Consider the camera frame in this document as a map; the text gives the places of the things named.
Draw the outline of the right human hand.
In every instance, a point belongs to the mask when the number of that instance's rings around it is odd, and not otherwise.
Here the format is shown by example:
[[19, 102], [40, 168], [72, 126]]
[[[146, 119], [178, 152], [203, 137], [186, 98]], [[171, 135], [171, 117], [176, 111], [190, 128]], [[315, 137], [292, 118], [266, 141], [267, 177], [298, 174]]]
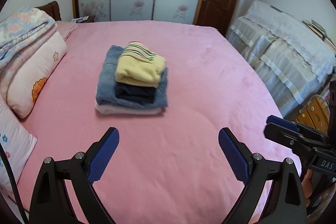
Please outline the right human hand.
[[310, 196], [313, 193], [312, 190], [312, 183], [311, 183], [311, 178], [313, 176], [313, 171], [311, 169], [308, 169], [306, 171], [306, 175], [303, 178], [303, 181], [301, 183], [302, 189], [303, 189], [303, 195], [305, 198], [305, 206], [308, 207], [310, 204]]

